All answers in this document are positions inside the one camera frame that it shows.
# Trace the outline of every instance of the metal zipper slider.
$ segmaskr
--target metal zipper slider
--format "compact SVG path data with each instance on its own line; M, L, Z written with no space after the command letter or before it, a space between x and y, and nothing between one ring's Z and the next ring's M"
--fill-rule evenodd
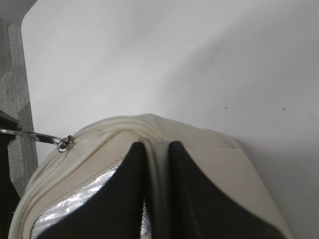
M32 141L41 143L55 144L59 152L64 152L73 143L73 136L69 135L66 138L58 138L46 134L34 133L28 131L16 131L6 128L0 128L0 133L28 137Z

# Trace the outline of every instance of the metallic foil lining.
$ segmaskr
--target metallic foil lining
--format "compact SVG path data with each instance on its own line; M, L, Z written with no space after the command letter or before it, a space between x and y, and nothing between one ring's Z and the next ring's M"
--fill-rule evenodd
M68 198L56 203L44 211L35 221L31 239L36 239L49 227L63 220L68 214L74 212L92 198L113 176L119 165L108 170L106 173L97 177L95 180L70 195Z
M151 238L151 229L150 229L150 218L146 210L146 205L144 202L143 206L143 215L142 215L142 224L141 224L141 236L148 236L148 238Z

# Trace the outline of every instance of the white surface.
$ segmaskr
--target white surface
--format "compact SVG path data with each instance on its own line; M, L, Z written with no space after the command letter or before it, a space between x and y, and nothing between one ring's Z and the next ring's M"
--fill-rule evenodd
M22 23L34 128L154 113L224 132L295 237L317 239L318 22L316 0L38 0Z

